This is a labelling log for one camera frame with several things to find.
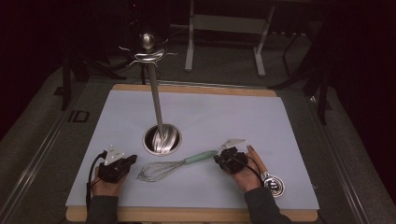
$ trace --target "dark background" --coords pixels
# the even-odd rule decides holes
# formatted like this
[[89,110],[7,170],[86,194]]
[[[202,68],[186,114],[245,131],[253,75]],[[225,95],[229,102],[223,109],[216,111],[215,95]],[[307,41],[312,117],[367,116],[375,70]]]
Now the dark background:
[[[262,15],[260,7],[236,1],[227,1],[227,8],[214,5],[213,1],[195,3],[198,12],[216,11],[244,17]],[[392,87],[395,84],[396,20],[393,15],[396,8],[390,0],[348,3],[348,7],[337,8],[328,18],[328,28],[323,31],[327,38],[321,44],[314,44],[317,50],[312,50],[307,60],[326,53],[332,55],[331,85],[395,202],[393,108],[396,94]],[[115,43],[124,43],[127,47],[131,38],[127,25],[131,15],[127,6],[126,1],[116,1],[109,7],[104,0],[1,1],[1,138],[46,78],[61,66],[57,37],[73,30],[77,46],[97,60],[106,60],[105,50],[116,48]],[[188,8],[189,1],[171,1],[169,22],[188,24]],[[271,29],[295,31],[292,11],[287,6],[279,7]]]

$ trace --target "green whisk handle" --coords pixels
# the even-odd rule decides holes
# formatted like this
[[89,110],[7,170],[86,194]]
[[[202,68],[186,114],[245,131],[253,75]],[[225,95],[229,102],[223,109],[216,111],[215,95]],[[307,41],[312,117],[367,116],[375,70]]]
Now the green whisk handle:
[[188,164],[192,164],[196,161],[203,161],[203,160],[209,159],[211,157],[214,157],[217,154],[218,154],[217,150],[209,150],[209,151],[197,154],[195,156],[188,157],[188,158],[184,159],[184,162],[186,165],[188,165]]

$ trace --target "table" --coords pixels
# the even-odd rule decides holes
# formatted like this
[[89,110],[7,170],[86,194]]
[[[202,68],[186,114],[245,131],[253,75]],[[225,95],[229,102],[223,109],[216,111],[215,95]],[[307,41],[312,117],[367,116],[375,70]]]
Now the table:
[[194,0],[190,0],[189,45],[187,48],[185,70],[187,72],[192,71],[192,60],[194,54],[194,29],[239,32],[260,34],[260,42],[257,47],[253,48],[253,53],[258,75],[260,77],[264,77],[265,70],[262,64],[262,47],[264,45],[265,37],[267,37],[274,11],[275,6],[272,6],[268,12],[266,20],[199,15],[194,14]]
[[[149,91],[149,86],[116,85],[117,91]],[[205,93],[243,96],[276,97],[273,91],[252,89],[197,88],[160,86],[160,92]],[[282,209],[281,213],[293,221],[314,221],[316,209]],[[85,221],[85,206],[69,206],[66,217],[71,221]],[[247,209],[223,208],[163,208],[163,207],[120,207],[119,221],[190,221],[190,222],[244,222],[249,221]]]

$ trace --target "sleeve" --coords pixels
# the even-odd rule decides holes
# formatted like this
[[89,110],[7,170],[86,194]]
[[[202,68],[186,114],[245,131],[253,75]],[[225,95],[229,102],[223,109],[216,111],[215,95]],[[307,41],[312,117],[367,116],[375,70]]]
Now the sleeve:
[[91,199],[87,224],[117,224],[119,198],[114,196],[94,196]]
[[245,201],[252,224],[291,223],[279,212],[275,199],[268,188],[253,189],[245,193]]

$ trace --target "person's left hand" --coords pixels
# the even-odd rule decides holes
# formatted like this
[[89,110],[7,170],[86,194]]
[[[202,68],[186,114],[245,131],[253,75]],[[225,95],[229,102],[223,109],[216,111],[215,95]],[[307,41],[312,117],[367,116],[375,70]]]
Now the person's left hand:
[[120,189],[122,186],[122,183],[126,179],[126,176],[124,176],[118,183],[107,183],[101,178],[98,177],[98,171],[99,167],[97,166],[95,168],[95,179],[91,182],[91,189],[92,189],[92,196],[120,196]]

